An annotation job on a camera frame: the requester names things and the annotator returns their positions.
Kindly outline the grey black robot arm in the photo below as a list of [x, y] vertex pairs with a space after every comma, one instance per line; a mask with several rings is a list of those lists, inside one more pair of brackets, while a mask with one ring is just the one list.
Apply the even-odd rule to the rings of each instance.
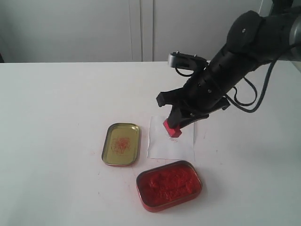
[[[172, 107], [163, 125], [171, 137], [179, 137], [182, 128], [206, 119], [210, 113], [225, 110], [230, 105], [246, 113], [254, 113], [265, 96], [271, 72], [276, 62], [301, 59], [301, 9], [262, 17], [248, 11], [238, 17], [230, 28], [226, 43], [208, 62], [206, 59], [173, 52], [168, 64], [178, 74], [190, 70], [183, 87], [160, 92], [158, 106]], [[269, 65], [261, 92], [254, 101], [241, 103], [228, 92], [240, 80], [262, 65]]]

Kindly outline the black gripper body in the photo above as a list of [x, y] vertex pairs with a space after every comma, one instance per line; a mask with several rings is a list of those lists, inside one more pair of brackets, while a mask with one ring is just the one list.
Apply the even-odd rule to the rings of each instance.
[[246, 51], [222, 47], [204, 69], [174, 69], [188, 80], [181, 88], [160, 92], [156, 98], [158, 106], [174, 105], [188, 114], [210, 114], [229, 107], [226, 94], [246, 75]]

